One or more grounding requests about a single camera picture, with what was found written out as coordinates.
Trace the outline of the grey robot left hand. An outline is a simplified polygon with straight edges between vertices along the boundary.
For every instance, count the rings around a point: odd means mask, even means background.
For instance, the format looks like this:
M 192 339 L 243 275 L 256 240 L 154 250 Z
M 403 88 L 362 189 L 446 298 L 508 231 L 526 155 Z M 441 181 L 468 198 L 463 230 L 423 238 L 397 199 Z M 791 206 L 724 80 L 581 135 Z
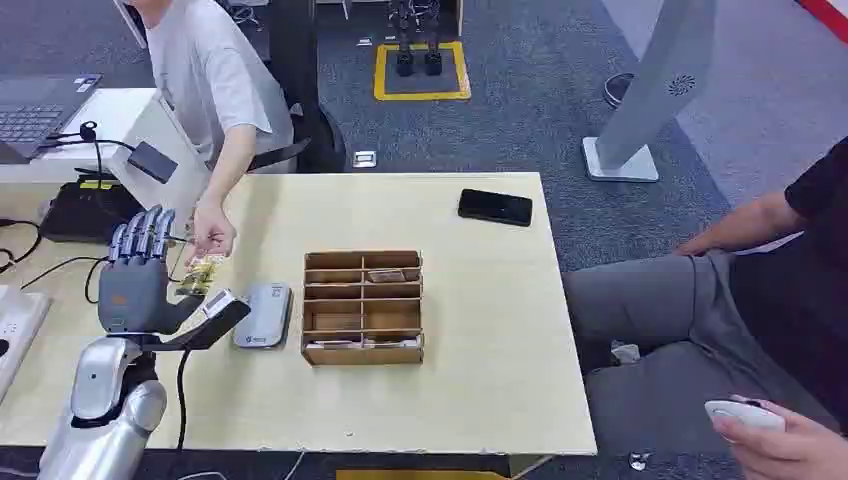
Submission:
M 175 211 L 139 212 L 113 232 L 98 289 L 98 318 L 110 334 L 176 333 L 201 305 L 190 295 L 168 301 L 167 242 Z

